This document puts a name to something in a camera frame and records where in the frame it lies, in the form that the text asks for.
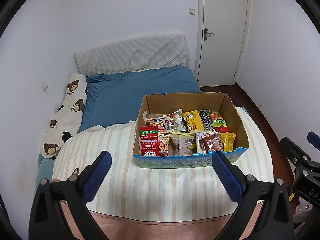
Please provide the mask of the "yellow chip bag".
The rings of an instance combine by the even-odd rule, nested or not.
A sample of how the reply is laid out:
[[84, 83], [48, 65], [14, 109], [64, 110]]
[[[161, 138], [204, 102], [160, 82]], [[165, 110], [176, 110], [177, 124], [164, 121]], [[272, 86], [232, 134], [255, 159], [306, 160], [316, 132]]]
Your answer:
[[234, 150], [234, 141], [236, 139], [235, 133], [230, 133], [230, 132], [221, 133], [220, 138], [223, 144], [223, 150], [225, 152], [231, 152]]

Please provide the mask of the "red small snack bag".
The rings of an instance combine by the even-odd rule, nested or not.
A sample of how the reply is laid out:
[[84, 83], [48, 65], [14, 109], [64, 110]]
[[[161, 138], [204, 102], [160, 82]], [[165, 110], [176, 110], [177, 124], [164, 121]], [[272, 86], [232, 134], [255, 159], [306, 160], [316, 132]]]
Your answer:
[[214, 130], [216, 132], [226, 133], [226, 132], [230, 132], [231, 128], [228, 126], [220, 126], [220, 127], [214, 127]]

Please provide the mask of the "brown snack packet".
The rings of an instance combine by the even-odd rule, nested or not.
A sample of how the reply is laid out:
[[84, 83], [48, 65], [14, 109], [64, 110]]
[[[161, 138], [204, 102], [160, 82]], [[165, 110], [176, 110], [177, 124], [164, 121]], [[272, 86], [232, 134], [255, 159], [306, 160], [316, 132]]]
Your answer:
[[206, 152], [210, 151], [223, 151], [224, 145], [221, 142], [220, 132], [205, 134], [201, 137]]

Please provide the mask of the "red long snack packet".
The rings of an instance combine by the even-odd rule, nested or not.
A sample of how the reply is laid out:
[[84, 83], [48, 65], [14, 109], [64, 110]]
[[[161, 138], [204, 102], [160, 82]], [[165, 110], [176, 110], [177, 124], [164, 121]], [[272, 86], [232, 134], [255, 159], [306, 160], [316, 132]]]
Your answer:
[[157, 126], [140, 127], [139, 135], [140, 155], [159, 157]]

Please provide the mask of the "cream striped blanket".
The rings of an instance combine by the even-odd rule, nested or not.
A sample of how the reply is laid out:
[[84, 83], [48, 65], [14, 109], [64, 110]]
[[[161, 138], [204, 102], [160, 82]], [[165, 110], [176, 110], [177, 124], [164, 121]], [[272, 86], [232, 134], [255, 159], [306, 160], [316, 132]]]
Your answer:
[[220, 217], [234, 212], [212, 167], [148, 169], [136, 163], [132, 151], [136, 123], [107, 128], [91, 127], [71, 137], [54, 162], [53, 177], [66, 180], [83, 170], [102, 151], [110, 152], [112, 166], [91, 211], [147, 222], [185, 222]]

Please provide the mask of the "bear print white pillow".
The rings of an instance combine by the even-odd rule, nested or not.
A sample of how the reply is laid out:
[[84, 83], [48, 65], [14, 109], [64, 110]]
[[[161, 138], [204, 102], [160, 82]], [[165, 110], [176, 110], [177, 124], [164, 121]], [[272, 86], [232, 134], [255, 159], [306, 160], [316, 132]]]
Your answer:
[[67, 83], [65, 98], [43, 136], [40, 150], [44, 158], [54, 158], [66, 141], [78, 133], [86, 99], [86, 77], [72, 74]]

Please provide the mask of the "green fruit candy bag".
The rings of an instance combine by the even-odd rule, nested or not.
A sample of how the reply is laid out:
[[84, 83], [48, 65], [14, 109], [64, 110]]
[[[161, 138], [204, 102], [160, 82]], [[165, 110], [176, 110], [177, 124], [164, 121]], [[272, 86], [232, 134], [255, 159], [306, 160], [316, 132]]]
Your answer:
[[223, 116], [218, 112], [207, 111], [212, 127], [227, 127]]

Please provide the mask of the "large yellow snack bag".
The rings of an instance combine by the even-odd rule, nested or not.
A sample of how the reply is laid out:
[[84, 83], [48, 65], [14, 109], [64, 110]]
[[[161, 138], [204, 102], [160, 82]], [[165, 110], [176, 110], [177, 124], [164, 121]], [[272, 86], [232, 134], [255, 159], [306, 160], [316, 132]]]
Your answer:
[[182, 118], [186, 122], [189, 132], [204, 130], [198, 110], [182, 113]]

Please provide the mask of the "beige barcode snack packet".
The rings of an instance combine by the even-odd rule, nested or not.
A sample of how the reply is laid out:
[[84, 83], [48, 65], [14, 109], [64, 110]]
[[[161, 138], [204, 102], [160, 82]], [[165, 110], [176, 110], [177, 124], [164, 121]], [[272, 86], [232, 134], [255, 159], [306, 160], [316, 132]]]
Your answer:
[[196, 148], [196, 139], [193, 133], [171, 132], [170, 139], [175, 145], [173, 155], [191, 156]]

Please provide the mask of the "panda orange seed bag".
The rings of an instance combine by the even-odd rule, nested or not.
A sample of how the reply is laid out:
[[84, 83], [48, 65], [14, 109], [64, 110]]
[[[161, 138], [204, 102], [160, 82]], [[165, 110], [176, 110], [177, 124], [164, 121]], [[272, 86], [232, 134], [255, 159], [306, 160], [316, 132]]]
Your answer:
[[147, 124], [150, 127], [156, 127], [158, 130], [158, 147], [159, 147], [159, 155], [161, 157], [169, 156], [169, 141], [170, 134], [167, 133], [167, 130], [164, 127], [164, 117], [155, 117], [147, 120]]

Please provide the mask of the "white portrait snack packet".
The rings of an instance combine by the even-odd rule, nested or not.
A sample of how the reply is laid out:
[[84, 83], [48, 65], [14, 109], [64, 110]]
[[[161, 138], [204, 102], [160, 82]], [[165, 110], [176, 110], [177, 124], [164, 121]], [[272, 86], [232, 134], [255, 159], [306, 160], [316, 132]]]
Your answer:
[[178, 132], [179, 125], [172, 118], [163, 118], [163, 125], [167, 133]]

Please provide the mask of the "white door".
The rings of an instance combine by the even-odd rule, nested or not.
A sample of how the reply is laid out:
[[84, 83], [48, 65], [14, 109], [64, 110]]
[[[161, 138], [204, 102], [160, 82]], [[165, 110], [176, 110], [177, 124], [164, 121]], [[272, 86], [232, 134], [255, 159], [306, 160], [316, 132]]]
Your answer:
[[[199, 0], [194, 76], [201, 87], [235, 83], [247, 41], [251, 0]], [[213, 37], [203, 40], [204, 28]]]

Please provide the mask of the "grey padded headboard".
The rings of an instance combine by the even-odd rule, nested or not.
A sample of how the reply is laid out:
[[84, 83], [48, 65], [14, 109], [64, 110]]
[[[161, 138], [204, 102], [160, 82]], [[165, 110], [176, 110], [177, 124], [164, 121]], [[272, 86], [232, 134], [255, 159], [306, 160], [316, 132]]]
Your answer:
[[82, 75], [141, 72], [148, 69], [190, 67], [183, 34], [133, 37], [74, 53]]

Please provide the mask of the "wall socket left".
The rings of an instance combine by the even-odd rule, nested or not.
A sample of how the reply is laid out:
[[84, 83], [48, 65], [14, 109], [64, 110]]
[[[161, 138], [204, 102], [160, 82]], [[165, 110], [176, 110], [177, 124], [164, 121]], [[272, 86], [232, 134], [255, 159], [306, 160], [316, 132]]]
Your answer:
[[41, 88], [43, 89], [44, 92], [48, 89], [48, 85], [46, 81], [43, 81], [43, 83], [41, 84]]

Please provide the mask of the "wall light switch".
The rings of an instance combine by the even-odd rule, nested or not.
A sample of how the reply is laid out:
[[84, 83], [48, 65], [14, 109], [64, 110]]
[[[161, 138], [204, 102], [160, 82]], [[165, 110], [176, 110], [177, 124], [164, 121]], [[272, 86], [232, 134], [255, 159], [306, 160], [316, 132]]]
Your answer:
[[196, 15], [196, 9], [190, 8], [189, 15]]

